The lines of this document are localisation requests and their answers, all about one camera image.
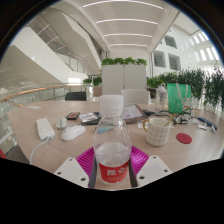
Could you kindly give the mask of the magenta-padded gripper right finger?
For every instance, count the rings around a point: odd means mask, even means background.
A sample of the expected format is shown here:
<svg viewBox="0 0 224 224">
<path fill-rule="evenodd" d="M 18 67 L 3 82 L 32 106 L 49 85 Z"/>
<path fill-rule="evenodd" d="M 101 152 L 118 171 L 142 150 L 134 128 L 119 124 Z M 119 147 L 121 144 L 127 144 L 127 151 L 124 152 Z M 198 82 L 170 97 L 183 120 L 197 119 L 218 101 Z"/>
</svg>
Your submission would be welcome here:
<svg viewBox="0 0 224 224">
<path fill-rule="evenodd" d="M 149 156 L 137 147 L 132 147 L 129 165 L 132 188 L 143 187 L 171 173 L 170 168 L 157 155 Z"/>
</svg>

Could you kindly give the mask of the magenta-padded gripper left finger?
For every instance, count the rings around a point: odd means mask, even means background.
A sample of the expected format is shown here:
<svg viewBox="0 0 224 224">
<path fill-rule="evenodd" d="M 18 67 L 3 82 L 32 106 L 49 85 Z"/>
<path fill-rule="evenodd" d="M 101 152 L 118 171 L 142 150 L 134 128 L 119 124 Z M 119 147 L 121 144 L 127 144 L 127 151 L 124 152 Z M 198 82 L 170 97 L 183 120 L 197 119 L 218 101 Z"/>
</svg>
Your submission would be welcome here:
<svg viewBox="0 0 224 224">
<path fill-rule="evenodd" d="M 77 158 L 67 158 L 54 174 L 81 187 L 93 189 L 97 176 L 94 149 L 87 149 Z"/>
</svg>

